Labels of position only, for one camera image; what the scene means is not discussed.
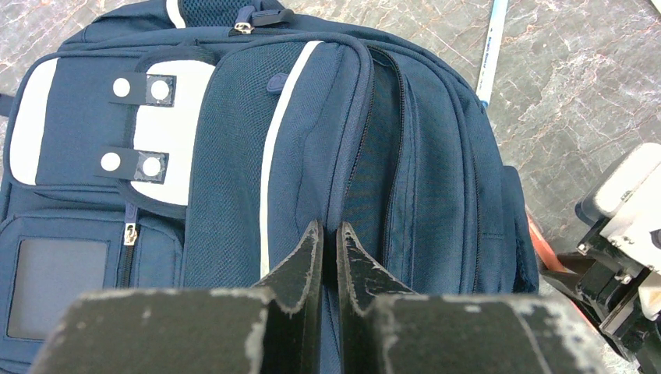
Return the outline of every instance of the white pole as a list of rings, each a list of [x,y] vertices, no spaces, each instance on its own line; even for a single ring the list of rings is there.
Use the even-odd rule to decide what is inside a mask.
[[[477,97],[486,108],[491,100],[493,78],[496,76],[496,64],[500,52],[500,42],[503,39],[505,26],[505,13],[507,13],[507,0],[494,0],[489,21],[489,32],[486,33],[486,45],[482,56],[482,66],[479,70],[477,82]]]

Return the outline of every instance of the velcro strap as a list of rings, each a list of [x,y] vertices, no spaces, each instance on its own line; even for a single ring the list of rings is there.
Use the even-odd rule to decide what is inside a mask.
[[[97,177],[163,184],[168,153],[103,146],[97,156]]]
[[[171,107],[175,103],[176,76],[121,72],[110,84],[110,102]]]

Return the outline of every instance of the white trim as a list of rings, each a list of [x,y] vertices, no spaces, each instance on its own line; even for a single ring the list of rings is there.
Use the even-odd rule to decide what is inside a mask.
[[[37,185],[41,140],[46,127],[46,107],[59,58],[42,62],[28,78],[9,144],[9,169],[26,185]]]
[[[176,28],[186,28],[186,22],[184,21],[182,14],[179,11],[179,0],[165,0],[165,12],[168,13],[170,21],[175,24]]]
[[[296,81],[306,66],[308,59],[314,48],[322,43],[322,41],[309,41],[301,51],[301,55],[296,60],[292,71],[289,73],[285,87],[282,89],[280,99],[277,101],[273,118],[271,119],[267,138],[264,141],[264,153],[262,157],[262,179],[260,183],[260,277],[264,277],[269,273],[269,252],[268,252],[268,184],[270,177],[270,166],[273,161],[273,152],[275,149],[275,139],[277,138],[277,131],[280,129],[282,118],[285,116],[285,111],[289,105],[289,100],[292,98],[292,92]]]
[[[205,62],[180,60],[159,62],[147,71],[147,74],[177,76],[177,87],[171,108],[138,107],[133,148],[169,153],[169,157],[163,184],[133,181],[131,186],[137,192],[164,203],[188,205],[197,120],[215,69]]]

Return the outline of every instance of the backpack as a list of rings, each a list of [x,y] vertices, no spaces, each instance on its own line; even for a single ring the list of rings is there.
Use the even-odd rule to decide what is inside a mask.
[[[9,109],[6,372],[28,369],[80,292],[246,288],[312,220],[331,243],[350,223],[419,293],[539,286],[521,183],[484,107],[394,35],[275,0],[150,0],[36,61]],[[333,267],[322,372],[340,371]]]

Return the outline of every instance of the orange object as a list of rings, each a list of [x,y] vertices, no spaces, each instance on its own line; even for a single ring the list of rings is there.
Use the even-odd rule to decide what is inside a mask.
[[[528,217],[528,230],[530,231],[530,238],[532,239],[532,247],[535,248],[535,252],[537,252],[539,258],[542,259],[546,268],[552,271],[566,272],[567,269],[564,268],[560,260],[557,258],[556,253],[551,249],[551,246],[546,239],[544,239],[535,222],[532,221],[529,214],[526,214],[526,216]]]

